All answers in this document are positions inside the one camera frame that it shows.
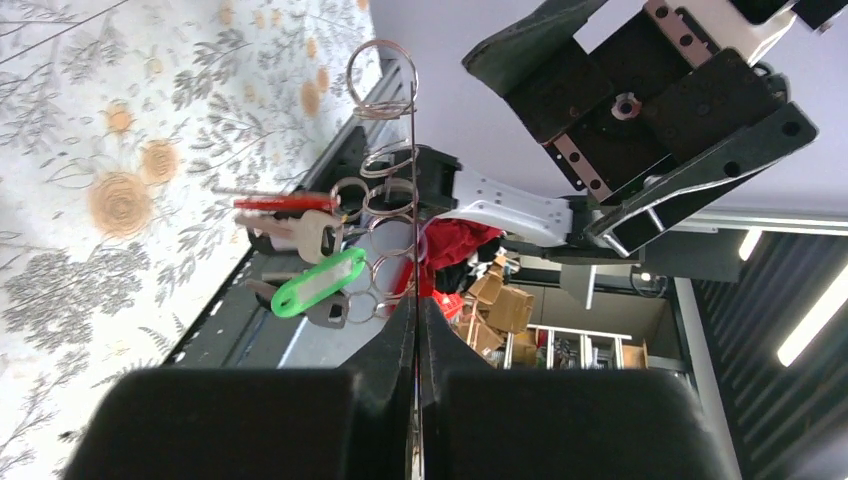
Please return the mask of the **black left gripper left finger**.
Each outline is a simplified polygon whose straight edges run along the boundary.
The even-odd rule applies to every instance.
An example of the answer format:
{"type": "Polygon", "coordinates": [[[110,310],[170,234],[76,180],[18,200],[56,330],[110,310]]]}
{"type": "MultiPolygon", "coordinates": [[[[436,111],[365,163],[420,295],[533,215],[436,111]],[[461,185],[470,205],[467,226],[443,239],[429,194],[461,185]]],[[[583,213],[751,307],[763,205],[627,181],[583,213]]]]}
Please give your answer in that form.
{"type": "Polygon", "coordinates": [[[417,305],[336,368],[138,370],[95,412],[68,479],[406,479],[417,305]]]}

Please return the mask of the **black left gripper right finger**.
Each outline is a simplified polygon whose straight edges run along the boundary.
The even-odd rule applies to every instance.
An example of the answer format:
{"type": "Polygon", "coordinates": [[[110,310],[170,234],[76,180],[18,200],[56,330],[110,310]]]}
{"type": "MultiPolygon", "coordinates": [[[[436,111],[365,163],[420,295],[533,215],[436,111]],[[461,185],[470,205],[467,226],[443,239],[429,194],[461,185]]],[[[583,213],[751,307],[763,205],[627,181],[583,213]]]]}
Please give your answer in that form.
{"type": "Polygon", "coordinates": [[[428,479],[729,479],[693,389],[656,370],[501,370],[419,303],[428,479]]]}

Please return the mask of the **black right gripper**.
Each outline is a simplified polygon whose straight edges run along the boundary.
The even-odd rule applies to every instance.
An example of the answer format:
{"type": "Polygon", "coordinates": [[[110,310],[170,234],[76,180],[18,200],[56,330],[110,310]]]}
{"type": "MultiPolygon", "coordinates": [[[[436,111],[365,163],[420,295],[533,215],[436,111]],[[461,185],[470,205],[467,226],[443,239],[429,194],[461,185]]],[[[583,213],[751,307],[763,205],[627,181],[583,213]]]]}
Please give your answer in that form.
{"type": "Polygon", "coordinates": [[[585,192],[519,234],[543,248],[631,257],[817,137],[787,79],[756,63],[766,32],[731,3],[647,1],[606,40],[576,33],[602,1],[545,1],[478,43],[466,71],[502,98],[585,192]],[[742,42],[750,40],[751,49],[742,42]]]}

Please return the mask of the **silver metal key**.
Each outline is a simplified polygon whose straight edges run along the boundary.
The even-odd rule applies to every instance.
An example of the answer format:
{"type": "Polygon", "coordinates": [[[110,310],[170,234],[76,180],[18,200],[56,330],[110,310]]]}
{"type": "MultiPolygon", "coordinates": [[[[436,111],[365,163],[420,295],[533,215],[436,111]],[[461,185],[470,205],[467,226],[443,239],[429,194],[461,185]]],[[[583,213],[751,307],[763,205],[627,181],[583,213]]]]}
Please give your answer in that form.
{"type": "Polygon", "coordinates": [[[277,220],[273,217],[248,216],[239,214],[234,218],[238,225],[258,229],[272,238],[290,240],[297,247],[300,257],[311,264],[319,264],[329,256],[340,251],[336,246],[330,254],[322,252],[322,240],[327,228],[343,235],[344,223],[341,219],[320,210],[307,210],[302,216],[277,220]]]}

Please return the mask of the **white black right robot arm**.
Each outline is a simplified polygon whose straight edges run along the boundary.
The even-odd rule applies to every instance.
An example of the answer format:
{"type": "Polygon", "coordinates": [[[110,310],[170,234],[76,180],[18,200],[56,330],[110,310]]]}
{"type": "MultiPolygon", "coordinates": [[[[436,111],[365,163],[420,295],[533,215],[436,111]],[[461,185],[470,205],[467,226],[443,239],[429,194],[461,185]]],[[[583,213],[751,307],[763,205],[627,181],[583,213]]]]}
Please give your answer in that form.
{"type": "Polygon", "coordinates": [[[577,190],[550,198],[451,162],[419,176],[437,219],[517,234],[553,258],[633,259],[812,143],[787,79],[760,63],[805,1],[647,1],[593,50],[601,5],[545,1],[462,66],[500,97],[577,190]]]}

